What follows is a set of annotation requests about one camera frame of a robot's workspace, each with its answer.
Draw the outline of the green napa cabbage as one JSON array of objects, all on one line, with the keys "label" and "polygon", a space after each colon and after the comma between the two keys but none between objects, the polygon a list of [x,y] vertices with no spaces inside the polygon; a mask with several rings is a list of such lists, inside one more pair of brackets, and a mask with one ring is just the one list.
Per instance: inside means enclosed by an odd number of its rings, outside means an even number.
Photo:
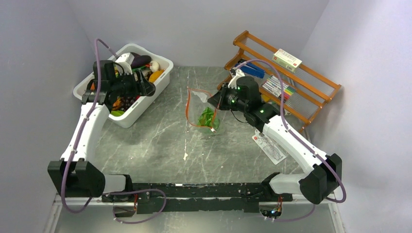
[{"label": "green napa cabbage", "polygon": [[218,131],[220,128],[220,122],[221,121],[215,110],[210,107],[206,107],[198,117],[197,125]]}]

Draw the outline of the clear zip bag orange zipper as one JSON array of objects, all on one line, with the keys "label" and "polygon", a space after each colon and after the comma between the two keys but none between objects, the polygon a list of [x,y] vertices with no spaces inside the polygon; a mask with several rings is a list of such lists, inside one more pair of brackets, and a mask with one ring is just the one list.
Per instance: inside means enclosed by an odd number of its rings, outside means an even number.
[{"label": "clear zip bag orange zipper", "polygon": [[218,110],[207,102],[208,98],[210,98],[211,96],[212,94],[205,90],[188,88],[188,99],[185,109],[185,116],[187,122],[193,129],[206,135],[219,135],[223,132],[223,125],[221,124],[222,121],[220,122],[220,128],[218,131],[197,125],[198,117],[206,107],[214,109],[217,113],[217,116],[219,117]]}]

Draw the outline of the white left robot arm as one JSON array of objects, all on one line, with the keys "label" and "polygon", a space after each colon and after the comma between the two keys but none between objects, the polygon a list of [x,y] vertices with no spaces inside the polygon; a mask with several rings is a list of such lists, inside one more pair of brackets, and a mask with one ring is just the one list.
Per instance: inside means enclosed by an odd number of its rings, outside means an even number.
[{"label": "white left robot arm", "polygon": [[105,175],[91,160],[98,138],[118,98],[152,96],[156,87],[132,69],[133,62],[100,60],[93,65],[93,79],[81,98],[81,114],[73,137],[58,161],[51,161],[48,174],[59,195],[90,198],[115,192],[123,202],[134,197],[127,175]]}]

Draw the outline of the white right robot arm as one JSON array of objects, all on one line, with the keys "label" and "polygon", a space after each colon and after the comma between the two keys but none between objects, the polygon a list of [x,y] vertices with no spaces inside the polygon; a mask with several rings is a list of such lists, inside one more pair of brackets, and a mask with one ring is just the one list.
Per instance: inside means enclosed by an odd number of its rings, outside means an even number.
[{"label": "white right robot arm", "polygon": [[320,204],[337,188],[341,188],[343,197],[336,202],[346,200],[340,156],[328,155],[291,127],[280,110],[262,100],[252,77],[237,78],[234,87],[222,84],[207,101],[218,110],[243,113],[249,125],[277,142],[301,167],[301,174],[275,173],[263,181],[266,200],[273,201],[280,194],[298,194],[312,204]]}]

